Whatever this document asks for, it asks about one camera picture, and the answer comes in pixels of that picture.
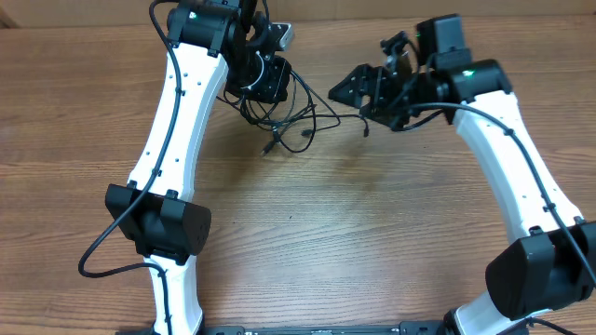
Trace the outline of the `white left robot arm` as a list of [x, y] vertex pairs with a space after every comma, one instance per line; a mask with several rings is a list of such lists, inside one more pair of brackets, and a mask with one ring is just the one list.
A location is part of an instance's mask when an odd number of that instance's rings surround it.
[[110, 185], [105, 205], [133, 242], [152, 279], [152, 334], [198, 334], [197, 257], [211, 214], [194, 203], [201, 143], [220, 93], [234, 103], [287, 99], [292, 40], [254, 1], [178, 1], [157, 27], [167, 49], [164, 84], [142, 155], [125, 185]]

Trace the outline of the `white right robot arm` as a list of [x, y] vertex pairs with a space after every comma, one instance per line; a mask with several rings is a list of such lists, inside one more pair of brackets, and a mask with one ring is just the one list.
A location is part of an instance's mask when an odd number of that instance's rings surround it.
[[486, 290], [430, 324], [434, 334], [522, 332], [539, 315], [587, 300], [595, 289], [595, 226], [554, 180], [495, 60], [398, 75], [361, 64], [331, 100], [395, 132], [445, 114], [475, 155], [501, 210], [508, 247], [485, 270]]

